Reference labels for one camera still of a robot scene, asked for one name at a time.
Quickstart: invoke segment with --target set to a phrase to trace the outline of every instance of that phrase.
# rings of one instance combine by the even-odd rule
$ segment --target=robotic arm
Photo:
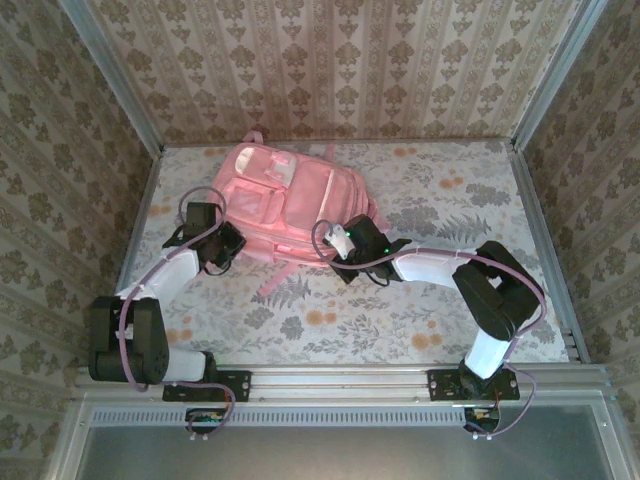
[[[455,256],[431,249],[405,252],[403,249],[411,240],[391,243],[370,218],[361,215],[344,226],[331,225],[324,243],[337,250],[338,255],[329,263],[347,284],[363,266],[371,264],[364,271],[381,280],[424,281],[460,291],[479,327],[459,368],[460,383],[473,398],[487,391],[505,356],[515,346],[520,327],[544,301],[540,286],[498,242],[489,241],[474,252],[458,252]],[[389,259],[380,263],[383,258]]]
[[[191,239],[216,224],[217,205],[191,202],[187,205],[184,225],[162,246],[162,264],[143,285],[140,281],[115,296],[96,298],[91,305],[91,347],[89,374],[98,381],[127,382],[119,348],[119,318],[125,299],[138,288],[126,314],[125,339],[133,378],[139,384],[164,382],[216,381],[216,366],[210,352],[195,352],[169,347],[162,312],[183,287],[200,271],[214,264],[223,271],[246,241],[229,222],[213,233],[176,253]],[[157,267],[152,267],[141,278]]]

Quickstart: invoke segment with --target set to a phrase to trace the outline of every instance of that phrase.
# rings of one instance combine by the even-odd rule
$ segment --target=pink backpack
[[[326,266],[311,244],[311,228],[320,219],[344,224],[365,214],[389,229],[362,177],[333,163],[333,150],[327,146],[325,160],[278,150],[263,145],[262,134],[251,131],[222,164],[213,187],[227,200],[227,219],[247,240],[242,253],[289,262],[259,293],[268,294],[297,265]],[[215,202],[213,193],[209,200]],[[333,256],[331,247],[320,245]]]

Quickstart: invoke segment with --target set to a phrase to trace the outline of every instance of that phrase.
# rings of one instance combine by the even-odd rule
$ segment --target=glass panel
[[[613,478],[587,407],[532,408],[491,441],[459,427],[236,427],[193,442],[182,428],[127,427],[93,429],[86,448],[86,480]]]

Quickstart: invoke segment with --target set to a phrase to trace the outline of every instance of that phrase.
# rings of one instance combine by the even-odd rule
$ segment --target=mounting plate
[[[249,401],[251,372],[249,370],[218,370],[217,383],[229,387],[236,395],[236,402]],[[224,402],[224,392],[217,388],[189,388],[167,385],[162,392],[165,402]]]
[[[457,368],[442,368],[427,371],[429,381],[429,396],[431,401],[437,400],[495,400],[496,396],[503,400],[520,400],[520,391],[516,374],[503,368],[498,373],[485,393],[475,398],[460,382],[460,372]]]

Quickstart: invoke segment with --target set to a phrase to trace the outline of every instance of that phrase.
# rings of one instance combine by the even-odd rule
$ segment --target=metal frame
[[[131,270],[140,247],[140,241],[142,240],[142,233],[144,232],[144,226],[147,222],[147,216],[149,209],[151,208],[151,201],[153,200],[153,193],[158,185],[158,179],[160,178],[160,170],[162,167],[162,157],[153,161],[151,169],[149,170],[149,177],[147,178],[147,184],[144,187],[144,193],[142,199],[140,199],[140,207],[138,208],[138,214],[131,230],[131,238],[129,239],[129,245],[127,245],[127,252],[125,253],[124,260],[122,261],[122,268],[120,269],[120,275],[118,276],[118,282],[116,283],[116,292],[123,290],[129,284],[129,277],[131,276]]]
[[[93,61],[100,67],[109,88],[118,99],[129,121],[140,137],[151,158],[158,159],[162,153],[162,135],[158,132],[151,117],[147,115],[144,101],[129,82],[109,46],[102,29],[93,16],[85,0],[61,0],[60,4],[78,31]]]
[[[587,344],[582,336],[582,331],[580,330],[580,325],[578,324],[578,319],[573,309],[573,304],[571,303],[569,290],[567,289],[562,268],[560,267],[560,262],[553,247],[551,234],[549,233],[540,201],[533,186],[533,179],[531,178],[529,168],[521,151],[511,152],[511,166],[516,184],[518,185],[520,197],[522,198],[522,206],[527,216],[527,221],[529,222],[531,236],[538,250],[538,257],[540,258],[540,265],[544,273],[545,281],[547,282],[551,302],[553,303],[558,319],[562,322],[562,325],[569,330],[568,333],[572,337],[570,339],[565,338],[565,344],[567,344],[567,349],[569,349],[569,347],[571,347],[570,343],[573,343],[577,351],[578,359],[583,363],[589,363],[591,359],[587,351]]]
[[[578,5],[576,14],[547,67],[546,74],[540,80],[518,122],[513,134],[516,150],[523,151],[531,140],[607,3],[608,0],[583,0]]]
[[[245,366],[253,372],[251,397],[243,410],[265,408],[296,409],[349,407],[356,411],[371,407],[393,407],[398,411],[442,411],[462,406],[488,406],[487,402],[438,401],[429,399],[426,372],[430,368],[455,365],[340,366],[340,367],[263,367]],[[601,365],[519,364],[537,381],[537,406],[588,406],[596,421],[598,435],[616,480],[637,478],[639,469],[629,434],[613,397],[614,390],[606,369]],[[510,402],[522,405],[531,393],[528,378],[518,377],[522,399]],[[136,407],[153,412],[167,405],[220,406],[207,404],[167,404],[162,402],[162,388],[152,386],[138,393],[126,384],[93,382],[83,372],[77,384],[82,399],[73,402],[60,438],[50,471],[50,480],[75,479],[96,407]]]

